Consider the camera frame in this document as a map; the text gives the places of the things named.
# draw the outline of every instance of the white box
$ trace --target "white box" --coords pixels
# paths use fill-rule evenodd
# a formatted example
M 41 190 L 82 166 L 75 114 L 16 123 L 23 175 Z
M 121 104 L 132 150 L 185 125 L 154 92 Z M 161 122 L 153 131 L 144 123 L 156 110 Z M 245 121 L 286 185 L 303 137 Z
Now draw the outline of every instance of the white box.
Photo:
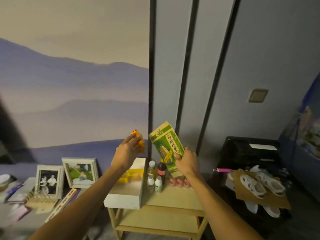
M 128 184 L 115 184 L 103 201 L 105 207 L 133 210 L 141 208 L 142 188 L 146 173 L 145 164 L 145 158 L 137 157 L 134 160 L 130 169 L 142 168 L 142 181 Z

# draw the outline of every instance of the black wall trim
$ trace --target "black wall trim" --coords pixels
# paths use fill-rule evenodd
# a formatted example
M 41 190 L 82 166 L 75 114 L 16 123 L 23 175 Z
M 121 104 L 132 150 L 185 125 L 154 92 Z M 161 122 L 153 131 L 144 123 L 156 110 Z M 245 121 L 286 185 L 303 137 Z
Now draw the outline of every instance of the black wall trim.
M 227 27 L 227 30 L 226 30 L 226 35 L 225 35 L 225 38 L 224 38 L 224 41 L 223 41 L 223 44 L 222 44 L 222 49 L 221 49 L 221 53 L 220 53 L 220 57 L 219 57 L 218 65 L 217 65 L 217 70 L 216 70 L 216 73 L 214 75 L 214 80 L 213 80 L 212 89 L 211 89 L 211 92 L 210 92 L 210 97 L 209 97 L 209 100 L 208 100 L 207 109 L 206 109 L 206 112 L 205 112 L 205 115 L 204 115 L 202 128 L 201 128 L 199 139 L 198 139 L 198 143 L 197 143 L 197 148 L 196 148 L 196 151 L 195 151 L 197 153 L 197 155 L 199 155 L 199 152 L 200 152 L 200 149 L 201 149 L 202 140 L 203 140 L 203 137 L 205 135 L 205 131 L 206 131 L 206 128 L 207 128 L 207 124 L 208 124 L 208 120 L 209 120 L 209 116 L 210 116 L 210 112 L 211 112 L 211 107 L 212 107 L 212 104 L 214 103 L 214 97 L 216 95 L 218 83 L 219 83 L 220 76 L 221 76 L 221 73 L 222 73 L 223 64 L 224 64 L 224 61 L 226 59 L 226 54 L 227 54 L 229 43 L 230 43 L 230 40 L 231 40 L 232 31 L 233 31 L 233 28 L 234 28 L 234 25 L 235 25 L 235 22 L 236 22 L 236 17 L 237 17 L 237 14 L 238 14 L 240 1 L 241 0 L 235 0 L 234 1 L 234 5 L 233 5 L 232 12 L 231 12 L 231 15 L 230 15 L 228 27 Z
M 156 40 L 156 10 L 157 0 L 150 0 L 150 25 L 149 25 L 149 114 L 148 114 L 148 135 L 152 132 L 153 118 L 153 89 L 155 69 L 155 40 Z M 152 143 L 148 141 L 148 158 L 151 158 Z
M 198 7 L 199 7 L 199 0 L 193 0 L 191 15 L 190 15 L 190 22 L 189 22 L 188 38 L 186 41 L 186 54 L 184 57 L 180 97 L 179 97 L 178 112 L 177 112 L 177 121 L 176 121 L 176 128 L 175 128 L 175 132 L 177 135 L 179 135 L 179 130 L 180 130 L 180 121 L 182 116 L 184 95 L 186 93 L 187 78 L 188 78 L 189 65 L 190 65 L 190 56 L 191 56 L 193 37 L 194 37 L 195 27 L 196 27 Z

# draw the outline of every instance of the wall switch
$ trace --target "wall switch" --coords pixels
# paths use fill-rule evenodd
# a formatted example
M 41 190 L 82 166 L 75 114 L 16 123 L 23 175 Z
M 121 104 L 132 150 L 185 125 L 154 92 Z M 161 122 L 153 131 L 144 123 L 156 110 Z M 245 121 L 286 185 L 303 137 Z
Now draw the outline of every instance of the wall switch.
M 268 89 L 253 89 L 249 97 L 249 103 L 262 103 L 266 98 L 268 91 Z

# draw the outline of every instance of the wooden ruler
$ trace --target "wooden ruler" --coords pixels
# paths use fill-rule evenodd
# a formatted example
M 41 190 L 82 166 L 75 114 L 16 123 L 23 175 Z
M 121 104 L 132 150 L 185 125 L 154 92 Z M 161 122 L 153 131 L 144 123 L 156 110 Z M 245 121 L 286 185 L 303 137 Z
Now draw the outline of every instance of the wooden ruler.
M 63 208 L 69 203 L 71 198 L 74 196 L 74 194 L 77 192 L 76 188 L 72 188 L 69 193 L 63 198 L 63 200 L 54 208 L 53 212 L 50 214 L 50 216 L 44 221 L 45 223 L 48 222 L 51 218 L 53 218 L 55 215 L 57 215 L 60 211 L 63 210 Z

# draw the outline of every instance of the brown cardboard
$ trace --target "brown cardboard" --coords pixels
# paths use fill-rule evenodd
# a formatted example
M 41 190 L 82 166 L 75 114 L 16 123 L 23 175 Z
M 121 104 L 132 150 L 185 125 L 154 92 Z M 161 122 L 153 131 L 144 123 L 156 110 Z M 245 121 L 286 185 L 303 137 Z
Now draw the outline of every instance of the brown cardboard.
M 279 197 L 272 193 L 269 189 L 266 189 L 266 196 L 263 199 L 257 198 L 251 191 L 249 191 L 240 181 L 240 176 L 242 174 L 247 174 L 250 177 L 254 178 L 254 173 L 250 172 L 243 172 L 243 171 L 238 171 L 234 170 L 233 171 L 233 177 L 234 177 L 234 188 L 235 188 L 235 195 L 237 199 L 239 200 L 244 200 L 244 201 L 250 201 L 254 202 L 256 204 L 262 205 L 262 206 L 276 206 L 279 208 L 284 208 L 284 209 L 291 209 L 290 203 L 287 199 L 287 196 L 284 195 L 282 197 Z

